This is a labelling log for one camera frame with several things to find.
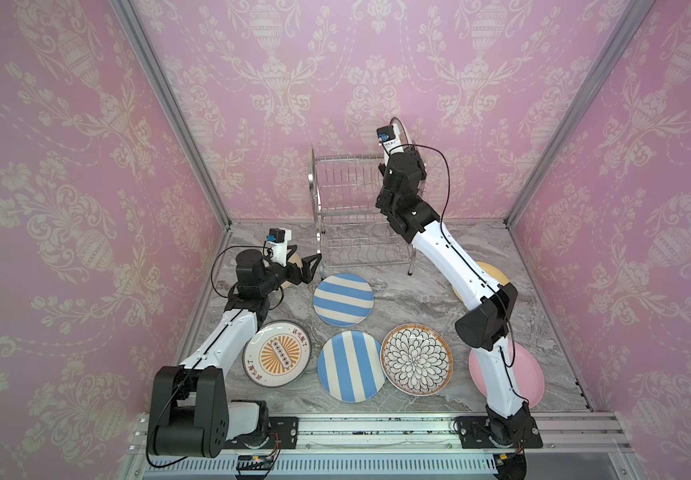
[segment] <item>pink wall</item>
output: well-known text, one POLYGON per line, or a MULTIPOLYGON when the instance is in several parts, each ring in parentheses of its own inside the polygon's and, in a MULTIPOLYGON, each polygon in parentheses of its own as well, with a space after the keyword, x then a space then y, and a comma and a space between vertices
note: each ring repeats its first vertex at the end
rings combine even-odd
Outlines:
POLYGON ((379 152, 394 114, 447 216, 502 218, 626 0, 135 5, 232 218, 310 218, 308 145, 379 152))
POLYGON ((219 232, 110 4, 0 0, 0 478, 114 478, 219 232))
POLYGON ((655 3, 516 231, 649 477, 691 478, 691 2, 655 3))

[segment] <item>rack leg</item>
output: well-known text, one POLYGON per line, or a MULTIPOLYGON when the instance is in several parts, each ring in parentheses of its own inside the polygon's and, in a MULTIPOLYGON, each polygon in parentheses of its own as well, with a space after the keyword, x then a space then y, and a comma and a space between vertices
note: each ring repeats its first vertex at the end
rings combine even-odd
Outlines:
POLYGON ((407 275, 412 275, 412 272, 415 271, 415 257, 417 256, 417 249, 413 246, 412 247, 412 253, 409 254, 409 270, 407 270, 407 275))

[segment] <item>black mounting plate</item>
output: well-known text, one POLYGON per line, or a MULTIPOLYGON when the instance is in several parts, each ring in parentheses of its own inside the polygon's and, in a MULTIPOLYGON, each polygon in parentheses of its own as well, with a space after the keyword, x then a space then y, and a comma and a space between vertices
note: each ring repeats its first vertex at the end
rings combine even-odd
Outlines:
MULTIPOLYGON (((530 421, 531 426, 527 428, 527 435, 524 436, 523 446, 525 448, 542 448, 543 439, 540 437, 540 431, 537 430, 535 419, 530 418, 530 421)), ((455 418, 455 431, 457 436, 460 437, 460 444, 463 448, 506 448, 494 443, 487 430, 487 416, 462 416, 455 418)))
MULTIPOLYGON (((275 432, 279 436, 279 448, 282 450, 294 450, 297 447, 297 417, 276 417, 271 416, 268 419, 269 431, 275 432)), ((274 441, 276 438, 269 436, 270 440, 259 448, 250 448, 236 440, 229 440, 226 442, 224 448, 233 450, 266 450, 274 449, 274 441)))

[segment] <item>orange sunburst design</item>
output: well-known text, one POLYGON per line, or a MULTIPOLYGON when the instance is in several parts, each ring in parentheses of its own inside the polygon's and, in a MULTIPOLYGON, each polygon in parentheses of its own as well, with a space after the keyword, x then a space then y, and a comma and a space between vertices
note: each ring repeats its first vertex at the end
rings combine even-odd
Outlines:
POLYGON ((260 365, 269 375, 283 375, 300 361, 300 343, 291 335, 275 336, 260 351, 260 365))

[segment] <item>metal dish rack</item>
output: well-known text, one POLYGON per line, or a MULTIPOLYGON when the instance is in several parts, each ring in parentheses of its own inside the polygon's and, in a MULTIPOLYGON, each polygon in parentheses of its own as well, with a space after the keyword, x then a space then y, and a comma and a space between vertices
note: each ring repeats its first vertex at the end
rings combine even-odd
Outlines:
POLYGON ((309 147, 309 187, 316 241, 325 268, 409 264, 415 247, 408 245, 375 208, 382 188, 376 154, 316 157, 309 147))

